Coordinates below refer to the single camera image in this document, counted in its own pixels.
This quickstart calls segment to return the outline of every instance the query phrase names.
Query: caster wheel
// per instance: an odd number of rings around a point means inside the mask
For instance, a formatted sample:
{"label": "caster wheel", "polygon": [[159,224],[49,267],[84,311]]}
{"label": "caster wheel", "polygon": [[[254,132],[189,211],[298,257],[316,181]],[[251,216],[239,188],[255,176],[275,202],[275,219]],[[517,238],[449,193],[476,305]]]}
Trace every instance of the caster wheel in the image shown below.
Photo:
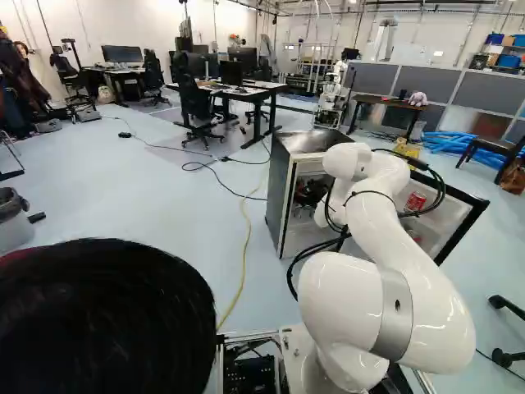
{"label": "caster wheel", "polygon": [[512,360],[509,358],[509,355],[499,348],[495,348],[492,351],[492,360],[503,368],[509,368],[512,365]]}
{"label": "caster wheel", "polygon": [[501,295],[493,295],[492,297],[489,298],[489,303],[492,305],[492,308],[494,309],[501,309],[504,307],[504,301]]}

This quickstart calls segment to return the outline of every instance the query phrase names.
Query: standing desk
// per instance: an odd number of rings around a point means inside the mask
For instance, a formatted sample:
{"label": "standing desk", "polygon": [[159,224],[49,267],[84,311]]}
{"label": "standing desk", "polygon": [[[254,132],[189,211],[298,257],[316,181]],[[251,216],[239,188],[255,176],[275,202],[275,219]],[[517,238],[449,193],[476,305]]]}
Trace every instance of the standing desk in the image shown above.
{"label": "standing desk", "polygon": [[410,122],[409,128],[407,129],[407,133],[404,136],[404,138],[406,138],[407,141],[410,140],[410,135],[412,134],[412,130],[414,125],[416,124],[416,121],[418,121],[419,115],[421,114],[421,112],[427,109],[426,106],[416,107],[415,105],[410,105],[409,103],[396,98],[389,98],[388,100],[383,100],[381,96],[374,96],[371,94],[356,94],[351,99],[355,101],[355,109],[354,115],[352,116],[352,122],[350,123],[350,128],[346,135],[352,133],[355,130],[355,121],[357,120],[359,107],[361,107],[362,103],[382,104],[386,105],[387,107],[410,109],[413,112],[413,117],[412,121]]}
{"label": "standing desk", "polygon": [[124,103],[124,100],[122,98],[121,92],[119,92],[116,83],[119,82],[121,84],[124,84],[126,80],[137,80],[139,81],[139,78],[146,72],[146,69],[143,67],[139,68],[126,68],[123,70],[109,70],[104,67],[96,67],[96,66],[90,66],[90,67],[83,67],[84,71],[94,71],[102,73],[106,76],[108,76],[109,80],[112,83],[113,91],[115,92],[115,104],[120,105],[121,107],[128,108],[129,105]]}
{"label": "standing desk", "polygon": [[[256,144],[257,142],[262,140],[265,136],[270,135],[275,129],[279,130],[281,128],[281,126],[278,126],[278,128],[275,127],[275,108],[274,108],[273,117],[272,115],[270,116],[270,127],[268,131],[266,131],[264,134],[261,134],[261,106],[263,105],[264,100],[269,99],[270,97],[272,97],[273,94],[276,96],[277,89],[279,88],[278,86],[272,87],[273,89],[272,91],[270,89],[259,89],[259,87],[256,86],[256,84],[249,84],[245,86],[248,92],[241,93],[241,92],[236,91],[233,86],[231,87],[231,89],[217,90],[217,89],[210,88],[209,85],[205,85],[207,83],[197,82],[197,84],[199,85],[200,89],[207,90],[213,93],[214,97],[220,97],[222,99],[222,111],[223,111],[222,114],[224,116],[225,121],[234,119],[234,117],[230,114],[230,105],[229,105],[230,100],[242,101],[244,103],[252,103],[255,106],[255,109],[254,109],[255,122],[253,123],[253,138],[250,141],[248,141],[246,144],[242,144],[240,146],[242,149],[246,149],[249,146]],[[175,90],[176,92],[179,91],[179,84],[177,83],[166,84],[166,87],[168,89]],[[275,99],[272,100],[272,106],[275,107]],[[175,121],[174,124],[178,126],[190,128],[189,116],[185,112],[184,107],[182,108],[182,117],[184,119],[183,123]]]}

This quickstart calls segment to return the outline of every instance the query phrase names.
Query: yellow cable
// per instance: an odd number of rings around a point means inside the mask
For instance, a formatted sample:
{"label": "yellow cable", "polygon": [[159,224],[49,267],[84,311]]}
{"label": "yellow cable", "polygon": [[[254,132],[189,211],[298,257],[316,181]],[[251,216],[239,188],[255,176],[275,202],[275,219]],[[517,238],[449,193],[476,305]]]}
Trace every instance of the yellow cable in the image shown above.
{"label": "yellow cable", "polygon": [[221,321],[217,325],[217,331],[219,331],[221,329],[221,327],[224,324],[224,322],[230,317],[230,314],[233,311],[235,305],[237,305],[237,301],[239,300],[240,295],[241,295],[241,293],[243,292],[243,289],[244,289],[244,280],[246,278],[246,251],[248,250],[249,239],[252,236],[252,222],[249,220],[249,216],[248,216],[248,214],[246,213],[246,211],[244,209],[244,205],[246,203],[246,197],[250,197],[251,195],[256,193],[259,189],[261,189],[265,179],[266,179],[265,176],[261,176],[261,181],[259,182],[258,186],[255,189],[253,189],[252,191],[250,191],[240,201],[240,212],[243,214],[244,220],[246,221],[246,224],[248,226],[248,234],[246,235],[246,241],[244,242],[244,246],[243,246],[243,266],[242,266],[242,273],[240,275],[240,286],[239,286],[239,289],[237,290],[237,292],[235,293],[235,296],[233,297],[233,300],[231,301],[230,305],[226,309],[226,312],[224,313],[224,316],[222,316]]}

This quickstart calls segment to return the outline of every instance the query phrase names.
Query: light gray floor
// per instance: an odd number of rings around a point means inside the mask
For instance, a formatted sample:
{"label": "light gray floor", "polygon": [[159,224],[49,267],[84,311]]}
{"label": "light gray floor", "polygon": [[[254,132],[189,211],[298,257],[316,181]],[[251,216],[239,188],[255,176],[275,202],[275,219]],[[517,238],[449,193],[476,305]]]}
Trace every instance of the light gray floor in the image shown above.
{"label": "light gray floor", "polygon": [[[138,136],[153,144],[171,144],[185,131],[169,121],[115,105],[100,108],[103,115],[126,119]],[[278,111],[284,130],[305,130],[311,116]],[[45,211],[36,236],[27,245],[46,245],[85,236],[112,236],[154,245],[193,264],[212,287],[219,314],[226,309],[240,281],[241,250],[247,224],[240,199],[217,185],[207,170],[183,172],[182,163],[207,158],[155,149],[134,139],[117,137],[127,131],[123,121],[102,119],[66,125],[62,131],[16,143],[27,168],[24,176],[4,181],[31,202],[31,212]],[[380,140],[355,136],[371,146]],[[232,157],[263,161],[260,144]],[[492,184],[495,171],[477,163],[454,168],[455,156],[423,152],[447,183],[491,201],[472,230],[442,265],[463,294],[477,328],[478,347],[490,354],[494,347],[523,351],[523,322],[496,312],[486,298],[496,293],[525,306],[525,210],[523,196],[511,195]],[[0,168],[14,167],[0,151]],[[221,179],[245,194],[266,177],[267,166],[214,163]],[[266,196],[266,182],[258,196]],[[276,329],[300,321],[297,304],[285,283],[288,262],[277,259],[266,224],[265,204],[249,201],[253,224],[247,255],[243,295],[223,331]],[[513,369],[525,375],[524,363]],[[469,367],[454,376],[434,376],[438,393],[523,393],[525,383],[475,355]]]}

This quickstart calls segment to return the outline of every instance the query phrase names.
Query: keyboard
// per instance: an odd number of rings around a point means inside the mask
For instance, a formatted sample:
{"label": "keyboard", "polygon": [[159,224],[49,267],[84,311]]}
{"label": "keyboard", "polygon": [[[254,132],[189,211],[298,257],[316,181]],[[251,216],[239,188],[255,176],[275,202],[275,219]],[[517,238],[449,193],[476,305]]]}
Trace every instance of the keyboard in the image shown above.
{"label": "keyboard", "polygon": [[210,89],[215,89],[215,90],[219,90],[219,89],[229,89],[231,86],[229,85],[223,85],[223,84],[211,84],[211,85],[208,85],[210,87]]}

